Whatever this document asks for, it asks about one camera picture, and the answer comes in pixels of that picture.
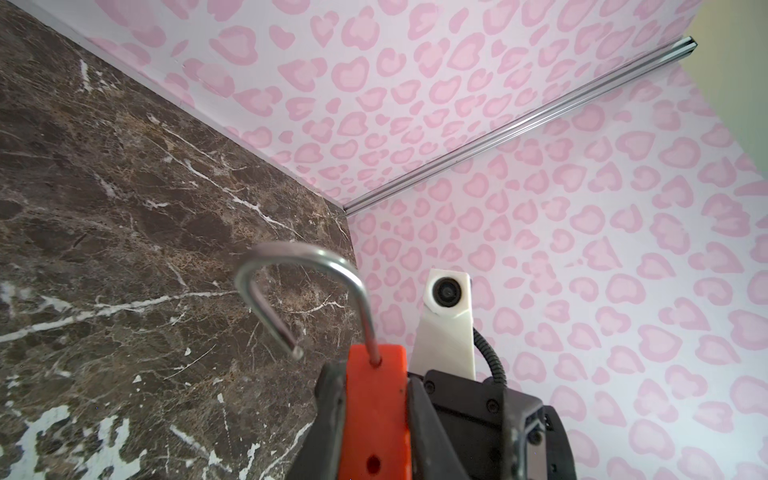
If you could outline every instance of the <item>pink heart pattern wall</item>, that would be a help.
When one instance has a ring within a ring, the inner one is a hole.
[[[680,37],[700,4],[27,1],[341,204]]]
[[[388,343],[413,345],[430,267],[472,275],[476,328],[558,409],[580,478],[768,478],[768,180],[681,68],[350,229]]]

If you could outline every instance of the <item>black lens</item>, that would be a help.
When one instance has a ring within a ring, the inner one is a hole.
[[[462,299],[462,288],[456,280],[444,276],[435,282],[432,296],[438,305],[451,307]]]

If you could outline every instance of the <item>brown marble panel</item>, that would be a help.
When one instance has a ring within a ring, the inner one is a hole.
[[[232,291],[275,239],[353,259],[340,209],[0,0],[0,478],[281,478],[359,327],[265,270],[288,358]]]

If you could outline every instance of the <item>silver hook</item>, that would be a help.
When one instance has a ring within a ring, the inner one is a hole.
[[[366,339],[366,350],[371,365],[378,366],[381,363],[379,344],[376,342],[376,334],[373,331],[373,317],[371,304],[368,301],[366,287],[360,279],[357,269],[339,254],[325,250],[322,247],[299,242],[266,242],[258,243],[248,253],[243,255],[243,260],[237,269],[235,287],[243,297],[245,303],[264,323],[266,329],[272,333],[277,341],[291,356],[298,360],[304,355],[296,337],[293,336],[286,324],[275,313],[269,302],[256,285],[253,274],[262,266],[277,263],[295,263],[330,273],[349,287],[352,303],[360,315],[362,334]]]

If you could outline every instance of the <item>green wall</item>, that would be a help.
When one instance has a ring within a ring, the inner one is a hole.
[[[683,68],[768,174],[768,0],[705,0],[687,34],[699,47]]]

